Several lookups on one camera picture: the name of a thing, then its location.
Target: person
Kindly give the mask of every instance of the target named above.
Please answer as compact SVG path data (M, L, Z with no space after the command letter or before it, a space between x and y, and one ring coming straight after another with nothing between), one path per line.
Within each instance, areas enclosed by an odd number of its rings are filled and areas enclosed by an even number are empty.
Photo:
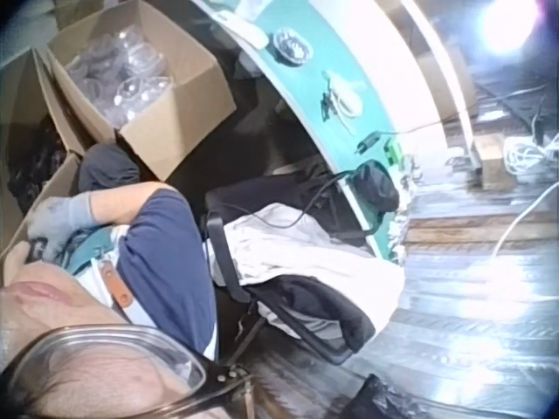
M115 145L92 148L81 193L47 199L28 217L29 239L46 242L42 260L26 263L26 242L6 258L0 417L128 417L202 385L191 382L204 376L193 368L204 362L199 354L215 356L217 315L201 237L186 200L164 183L138 182L134 167ZM105 254L72 274L56 262L76 231L100 226L113 245ZM127 316L106 298L101 261L139 312ZM189 366L190 378L178 366Z

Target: teal desk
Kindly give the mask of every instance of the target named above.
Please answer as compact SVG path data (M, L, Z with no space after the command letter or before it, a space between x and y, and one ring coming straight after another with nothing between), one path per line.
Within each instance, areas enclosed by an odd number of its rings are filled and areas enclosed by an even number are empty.
M238 4L236 0L221 3L209 0L192 1L208 14L224 7L234 10ZM273 0L254 23L268 35L272 35L281 27L290 27L313 46L312 59L300 67L292 67L276 60L275 54L270 51L270 48L273 48L272 43L266 49L256 51L243 39L231 34L293 109L330 169L334 173L351 170L369 159L376 159L389 169L395 182L400 182L397 168L390 167L384 151L386 142L390 140L388 136L384 136L363 155L355 152L357 144L367 135L374 131L392 132L394 128L375 88L328 22L307 0ZM334 114L330 114L327 121L323 120L321 100L327 91L328 82L322 76L322 72L326 70L339 74L347 81L359 81L366 86L359 92L363 102L363 115L349 120L355 135L350 134ZM376 212L361 204L344 181L340 186L362 228L369 230L374 227ZM378 257L390 256L388 227L393 218L393 214L387 214L376 234L367 240L371 250Z

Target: blue t-shirt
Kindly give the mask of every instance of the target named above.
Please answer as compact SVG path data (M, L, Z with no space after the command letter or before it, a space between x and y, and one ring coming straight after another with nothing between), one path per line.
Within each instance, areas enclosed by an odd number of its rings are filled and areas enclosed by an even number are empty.
M186 200L156 191L119 242L122 279L166 334L202 354L216 327L216 296Z

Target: brown leather tag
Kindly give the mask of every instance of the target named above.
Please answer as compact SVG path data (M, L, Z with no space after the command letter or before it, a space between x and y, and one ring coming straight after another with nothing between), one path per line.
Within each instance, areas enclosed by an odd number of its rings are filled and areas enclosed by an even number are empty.
M103 281L105 281L108 291L113 296L114 301L116 301L121 308L130 307L134 301L134 296L122 280L119 272L117 272L114 268L113 264L106 260L101 261L100 274Z

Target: teal strap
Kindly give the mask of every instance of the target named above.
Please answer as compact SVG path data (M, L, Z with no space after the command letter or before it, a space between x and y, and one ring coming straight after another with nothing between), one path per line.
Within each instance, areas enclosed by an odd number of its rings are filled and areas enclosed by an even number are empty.
M111 241L112 230L113 226L109 225L90 235L70 256L66 271L76 275L91 262L91 259L101 258L105 253L112 251L114 249Z

